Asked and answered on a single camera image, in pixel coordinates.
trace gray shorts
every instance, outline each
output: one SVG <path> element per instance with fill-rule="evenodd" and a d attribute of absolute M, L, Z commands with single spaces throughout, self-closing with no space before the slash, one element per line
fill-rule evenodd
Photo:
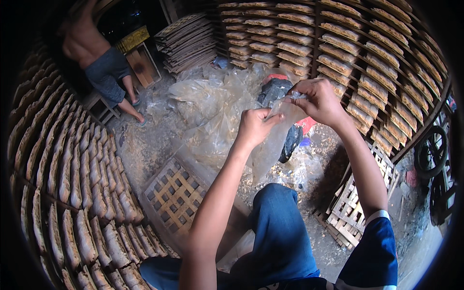
<path fill-rule="evenodd" d="M 91 65 L 85 68 L 85 75 L 111 108 L 123 101 L 126 92 L 117 81 L 130 75 L 126 57 L 114 47 L 108 49 Z"/>

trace white stripe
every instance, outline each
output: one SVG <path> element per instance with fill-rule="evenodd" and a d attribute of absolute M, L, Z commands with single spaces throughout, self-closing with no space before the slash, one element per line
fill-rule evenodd
<path fill-rule="evenodd" d="M 388 220 L 390 220 L 390 216 L 388 215 L 388 212 L 385 211 L 385 210 L 383 210 L 383 209 L 381 209 L 381 210 L 379 210 L 379 211 L 374 212 L 374 213 L 367 219 L 365 227 L 367 227 L 367 225 L 368 225 L 371 221 L 373 221 L 374 219 L 376 219 L 376 218 L 381 218 L 381 217 L 384 217 L 384 218 L 387 218 Z"/>
<path fill-rule="evenodd" d="M 396 286 L 394 286 L 394 285 L 379 286 L 379 287 L 367 287 L 367 288 L 355 287 L 355 286 L 347 285 L 341 279 L 337 279 L 337 283 L 335 283 L 335 286 L 339 290 L 396 290 Z"/>

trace blue shirt sleeve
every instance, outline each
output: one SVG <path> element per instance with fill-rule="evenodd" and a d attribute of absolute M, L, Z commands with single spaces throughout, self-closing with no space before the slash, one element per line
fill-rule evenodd
<path fill-rule="evenodd" d="M 398 262 L 392 224 L 386 211 L 374 213 L 366 221 L 361 241 L 351 253 L 336 287 L 353 287 L 394 290 L 398 282 Z"/>

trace hand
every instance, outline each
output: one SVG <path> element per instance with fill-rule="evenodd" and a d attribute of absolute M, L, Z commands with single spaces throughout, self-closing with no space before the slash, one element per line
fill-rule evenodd
<path fill-rule="evenodd" d="M 270 108 L 243 111 L 234 145 L 251 152 L 264 141 L 272 127 L 284 119 L 283 114 L 277 114 L 264 122 L 270 111 Z"/>
<path fill-rule="evenodd" d="M 328 80 L 302 80 L 294 85 L 287 94 L 289 95 L 293 91 L 306 94 L 308 97 L 306 99 L 286 98 L 285 101 L 303 109 L 316 122 L 332 128 L 346 122 L 348 115 L 340 105 L 340 100 L 335 95 Z"/>

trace person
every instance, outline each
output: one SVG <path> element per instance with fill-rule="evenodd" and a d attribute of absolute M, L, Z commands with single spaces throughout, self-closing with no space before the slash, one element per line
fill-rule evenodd
<path fill-rule="evenodd" d="M 93 22 L 92 9 L 96 2 L 88 0 L 62 22 L 57 35 L 64 37 L 63 53 L 79 63 L 90 83 L 111 108 L 118 105 L 141 125 L 145 125 L 146 119 L 134 109 L 134 106 L 140 104 L 140 99 L 135 97 L 126 58 L 110 45 Z M 117 84 L 120 79 L 132 103 L 124 98 L 126 93 Z"/>
<path fill-rule="evenodd" d="M 364 234 L 335 284 L 322 277 L 312 256 L 306 226 L 296 206 L 296 191 L 271 183 L 253 201 L 249 216 L 256 237 L 252 252 L 240 257 L 230 273 L 216 270 L 216 251 L 226 229 L 245 162 L 284 116 L 263 122 L 269 108 L 242 113 L 237 138 L 193 220 L 181 259 L 153 257 L 140 266 L 143 279 L 165 289 L 384 289 L 397 285 L 395 239 L 387 213 L 387 189 L 379 167 L 325 79 L 303 80 L 293 90 L 307 99 L 285 99 L 340 136 L 351 162 L 366 218 Z"/>

